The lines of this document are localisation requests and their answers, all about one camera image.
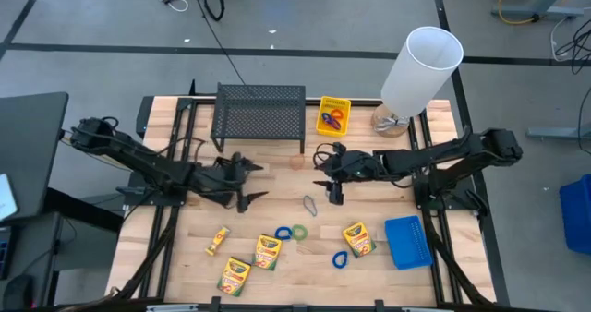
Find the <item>black mesh desk riser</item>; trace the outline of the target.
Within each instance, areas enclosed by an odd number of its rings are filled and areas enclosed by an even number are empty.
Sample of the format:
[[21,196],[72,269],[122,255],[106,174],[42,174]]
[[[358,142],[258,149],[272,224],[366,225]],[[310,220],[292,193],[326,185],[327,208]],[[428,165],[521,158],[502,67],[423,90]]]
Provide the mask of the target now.
[[218,84],[211,140],[222,152],[227,139],[297,140],[305,151],[306,88],[296,85]]

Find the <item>yellow plastic basket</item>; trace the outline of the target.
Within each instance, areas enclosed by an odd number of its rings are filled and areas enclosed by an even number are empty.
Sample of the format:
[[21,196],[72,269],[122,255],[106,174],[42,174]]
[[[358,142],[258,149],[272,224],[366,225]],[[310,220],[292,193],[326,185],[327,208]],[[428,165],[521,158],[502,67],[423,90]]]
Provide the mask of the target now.
[[[320,135],[340,138],[344,137],[347,133],[349,118],[351,114],[351,101],[343,98],[334,98],[329,96],[323,96],[320,98],[320,107],[318,111],[316,130]],[[335,130],[331,126],[325,124],[321,118],[323,113],[330,113],[333,109],[339,109],[343,112],[344,117],[339,120],[341,124],[340,130]]]

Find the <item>dark grey desk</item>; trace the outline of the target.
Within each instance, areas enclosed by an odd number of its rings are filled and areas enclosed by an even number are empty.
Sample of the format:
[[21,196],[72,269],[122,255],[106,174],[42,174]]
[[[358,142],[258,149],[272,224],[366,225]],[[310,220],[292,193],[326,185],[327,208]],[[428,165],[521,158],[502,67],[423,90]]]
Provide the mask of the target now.
[[68,94],[0,98],[0,174],[6,174],[17,211],[7,222],[57,212],[117,233],[123,218],[49,187],[63,136]]

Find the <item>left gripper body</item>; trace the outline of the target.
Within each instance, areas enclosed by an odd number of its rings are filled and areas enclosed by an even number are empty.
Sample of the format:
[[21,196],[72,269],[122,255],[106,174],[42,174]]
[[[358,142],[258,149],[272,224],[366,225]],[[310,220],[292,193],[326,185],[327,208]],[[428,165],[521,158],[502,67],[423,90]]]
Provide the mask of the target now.
[[247,210],[243,210],[243,196],[246,196],[244,184],[247,181],[247,172],[243,169],[243,160],[246,158],[240,152],[235,153],[241,155],[241,161],[235,170],[226,171],[213,168],[212,164],[204,165],[200,163],[198,165],[198,194],[227,209],[231,208],[230,203],[232,198],[235,198],[236,211],[246,212]]

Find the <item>blue plastic basket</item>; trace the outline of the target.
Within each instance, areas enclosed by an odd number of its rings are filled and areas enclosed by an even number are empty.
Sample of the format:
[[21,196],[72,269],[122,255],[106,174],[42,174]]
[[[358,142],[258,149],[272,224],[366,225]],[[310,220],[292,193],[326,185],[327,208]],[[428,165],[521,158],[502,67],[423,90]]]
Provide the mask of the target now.
[[433,263],[427,238],[418,216],[389,219],[384,231],[398,270],[431,266]]

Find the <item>grey metal floor foot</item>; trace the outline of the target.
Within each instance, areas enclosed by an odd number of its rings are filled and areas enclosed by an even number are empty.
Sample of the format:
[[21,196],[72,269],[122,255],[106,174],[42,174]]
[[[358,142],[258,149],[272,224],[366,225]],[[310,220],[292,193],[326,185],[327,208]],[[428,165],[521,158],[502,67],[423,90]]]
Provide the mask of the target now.
[[529,127],[525,135],[530,138],[577,140],[591,139],[591,124],[578,127]]

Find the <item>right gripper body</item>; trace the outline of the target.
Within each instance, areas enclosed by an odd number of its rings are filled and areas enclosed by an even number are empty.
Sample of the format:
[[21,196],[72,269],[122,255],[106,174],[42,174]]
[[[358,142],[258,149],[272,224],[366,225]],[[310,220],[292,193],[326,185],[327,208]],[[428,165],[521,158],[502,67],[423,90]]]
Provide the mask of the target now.
[[318,145],[318,169],[331,181],[325,187],[328,200],[333,205],[344,204],[343,183],[352,181],[358,176],[364,152],[348,150],[340,142],[321,143]]

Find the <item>Crayola crayon box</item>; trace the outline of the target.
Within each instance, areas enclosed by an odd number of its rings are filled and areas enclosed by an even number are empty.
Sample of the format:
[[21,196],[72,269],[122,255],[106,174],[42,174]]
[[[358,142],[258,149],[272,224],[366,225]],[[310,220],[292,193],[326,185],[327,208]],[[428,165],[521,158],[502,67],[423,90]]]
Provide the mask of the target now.
[[376,244],[362,222],[351,224],[342,230],[342,234],[355,258],[361,258],[376,249]]
[[252,266],[238,258],[229,258],[217,282],[217,289],[232,296],[242,294]]
[[257,239],[253,265],[264,270],[275,270],[282,245],[282,240],[261,234]]

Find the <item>black computer mouse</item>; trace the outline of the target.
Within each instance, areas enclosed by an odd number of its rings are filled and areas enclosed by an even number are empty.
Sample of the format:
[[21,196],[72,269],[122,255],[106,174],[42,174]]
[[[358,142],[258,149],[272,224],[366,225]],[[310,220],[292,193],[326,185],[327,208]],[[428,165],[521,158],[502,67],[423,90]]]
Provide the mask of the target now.
[[3,293],[4,309],[28,309],[33,303],[33,279],[30,275],[22,274],[8,282]]

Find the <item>black aluminium rig frame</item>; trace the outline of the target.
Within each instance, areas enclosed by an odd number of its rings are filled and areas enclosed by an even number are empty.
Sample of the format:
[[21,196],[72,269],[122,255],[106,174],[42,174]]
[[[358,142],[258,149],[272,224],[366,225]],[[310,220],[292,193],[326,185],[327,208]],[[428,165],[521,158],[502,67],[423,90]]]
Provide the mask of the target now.
[[159,269],[167,270],[165,291],[148,291],[138,298],[120,291],[98,306],[98,312],[508,312],[510,307],[492,302],[478,292],[452,255],[452,237],[445,213],[438,215],[442,236],[429,268],[395,272],[397,284],[379,288],[368,282],[338,286],[297,286],[288,293],[276,287],[266,296],[256,295],[256,284],[249,283],[239,297],[214,289],[196,288],[181,295],[179,274],[188,264],[179,262],[188,245],[188,215],[197,207],[191,200],[182,210],[175,234],[168,238],[171,248],[164,250]]

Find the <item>white shade table lamp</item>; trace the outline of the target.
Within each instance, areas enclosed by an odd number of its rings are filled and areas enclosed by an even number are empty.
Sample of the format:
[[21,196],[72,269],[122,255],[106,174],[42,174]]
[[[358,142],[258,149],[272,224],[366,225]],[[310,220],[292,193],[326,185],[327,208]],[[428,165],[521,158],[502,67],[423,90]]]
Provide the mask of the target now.
[[372,115],[375,132],[396,138],[421,114],[464,59],[460,41],[447,30],[412,30],[380,91],[381,104]]

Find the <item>small yellow crayon pack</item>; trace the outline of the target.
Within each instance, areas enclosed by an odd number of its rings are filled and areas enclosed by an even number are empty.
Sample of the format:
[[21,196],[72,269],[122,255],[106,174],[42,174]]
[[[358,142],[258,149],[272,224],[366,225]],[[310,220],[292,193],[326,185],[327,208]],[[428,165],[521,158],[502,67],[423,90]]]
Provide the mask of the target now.
[[221,229],[212,238],[211,244],[205,248],[205,252],[210,256],[214,256],[217,252],[218,247],[223,243],[225,238],[230,233],[231,230],[228,227],[222,226]]

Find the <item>blue plastic bin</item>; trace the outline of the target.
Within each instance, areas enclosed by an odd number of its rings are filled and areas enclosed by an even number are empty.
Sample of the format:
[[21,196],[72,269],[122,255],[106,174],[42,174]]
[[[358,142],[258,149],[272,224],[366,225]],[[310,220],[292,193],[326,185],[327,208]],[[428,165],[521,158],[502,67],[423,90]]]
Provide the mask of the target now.
[[560,200],[567,247],[591,255],[591,174],[562,186]]

